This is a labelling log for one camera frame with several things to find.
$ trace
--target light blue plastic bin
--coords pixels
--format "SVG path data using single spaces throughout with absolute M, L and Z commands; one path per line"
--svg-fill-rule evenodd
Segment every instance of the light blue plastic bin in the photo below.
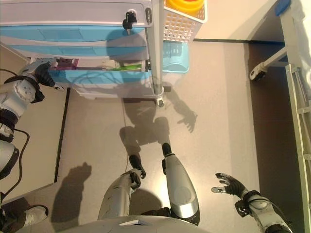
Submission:
M 189 49 L 184 42 L 164 41 L 163 72 L 187 73 L 189 71 Z

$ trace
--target white sneaker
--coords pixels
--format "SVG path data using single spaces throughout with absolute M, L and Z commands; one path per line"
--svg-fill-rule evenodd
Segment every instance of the white sneaker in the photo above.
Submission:
M 26 214 L 24 227 L 27 227 L 45 220 L 48 216 L 48 209 L 43 206 L 35 206 L 24 211 L 24 213 Z

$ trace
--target wall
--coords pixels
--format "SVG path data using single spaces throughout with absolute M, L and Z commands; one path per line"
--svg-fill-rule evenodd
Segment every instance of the wall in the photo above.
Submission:
M 283 41 L 276 0 L 208 0 L 208 20 L 196 38 Z

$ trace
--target hospital bed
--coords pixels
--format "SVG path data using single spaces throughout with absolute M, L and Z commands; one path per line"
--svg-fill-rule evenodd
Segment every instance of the hospital bed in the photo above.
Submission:
M 281 0 L 276 5 L 285 47 L 250 73 L 252 81 L 268 67 L 285 67 L 299 164 L 305 232 L 311 232 L 311 0 Z

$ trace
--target white plastic basket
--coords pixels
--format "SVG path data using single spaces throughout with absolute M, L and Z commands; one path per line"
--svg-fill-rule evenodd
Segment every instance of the white plastic basket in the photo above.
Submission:
M 164 0 L 164 16 L 164 40 L 192 41 L 202 24 L 207 22 L 207 0 L 196 17 L 167 7 Z

